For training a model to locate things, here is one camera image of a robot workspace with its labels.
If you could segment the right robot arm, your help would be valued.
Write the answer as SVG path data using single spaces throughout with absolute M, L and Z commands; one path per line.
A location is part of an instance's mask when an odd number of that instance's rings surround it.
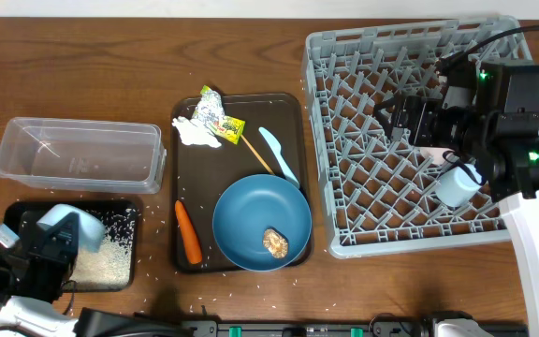
M 394 95 L 374 118 L 391 140 L 472 158 L 514 246 L 528 314 L 539 336 L 539 66 L 531 60 L 441 62 L 442 99 Z

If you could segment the dark blue plate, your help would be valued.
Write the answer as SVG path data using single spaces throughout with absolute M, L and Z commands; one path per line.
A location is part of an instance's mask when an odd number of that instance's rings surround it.
M 275 257 L 263 244 L 272 229 L 288 244 L 284 257 Z M 274 271 L 303 254 L 313 229 L 307 199 L 283 178 L 256 174 L 231 184 L 219 197 L 212 217 L 213 237 L 220 251 L 248 271 Z

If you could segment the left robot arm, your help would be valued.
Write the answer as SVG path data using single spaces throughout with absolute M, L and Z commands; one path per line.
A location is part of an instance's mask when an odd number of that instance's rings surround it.
M 96 253 L 103 224 L 80 209 L 53 207 L 23 233 L 0 225 L 0 336 L 188 336 L 181 327 L 86 308 L 72 318 L 53 308 L 77 256 Z

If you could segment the pink cup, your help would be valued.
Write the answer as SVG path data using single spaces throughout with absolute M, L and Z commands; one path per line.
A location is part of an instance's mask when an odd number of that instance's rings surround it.
M 446 158 L 453 153 L 451 149 L 440 147 L 420 147 L 420 154 L 425 159 L 432 159 L 432 164 L 441 166 L 446 162 Z

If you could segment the light blue cup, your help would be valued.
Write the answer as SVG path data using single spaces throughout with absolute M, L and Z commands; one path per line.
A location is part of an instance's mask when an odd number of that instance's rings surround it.
M 448 207 L 459 207 L 467 203 L 481 188 L 482 177 L 472 164 L 466 164 L 473 177 L 461 167 L 455 167 L 438 179 L 436 197 Z

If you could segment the light blue bowl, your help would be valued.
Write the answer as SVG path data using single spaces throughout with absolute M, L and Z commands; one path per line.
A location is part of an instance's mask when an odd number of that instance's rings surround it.
M 86 211 L 68 204 L 57 204 L 36 223 L 42 229 L 49 229 L 71 213 L 79 217 L 79 247 L 97 253 L 105 236 L 105 226 Z

